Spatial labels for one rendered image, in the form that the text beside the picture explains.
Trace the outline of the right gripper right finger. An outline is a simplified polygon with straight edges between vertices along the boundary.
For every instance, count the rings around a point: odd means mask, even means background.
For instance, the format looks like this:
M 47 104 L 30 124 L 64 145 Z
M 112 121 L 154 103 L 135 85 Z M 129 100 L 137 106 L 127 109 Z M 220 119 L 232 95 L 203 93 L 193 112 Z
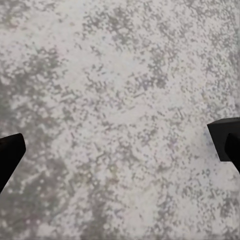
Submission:
M 224 150 L 240 173 L 240 135 L 229 133 L 225 142 Z

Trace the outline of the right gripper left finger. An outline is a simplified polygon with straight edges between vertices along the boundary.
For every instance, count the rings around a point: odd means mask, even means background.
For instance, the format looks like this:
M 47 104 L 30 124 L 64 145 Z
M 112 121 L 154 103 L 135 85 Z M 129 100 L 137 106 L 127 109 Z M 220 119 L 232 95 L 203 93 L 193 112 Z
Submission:
M 0 193 L 26 153 L 21 133 L 0 138 Z

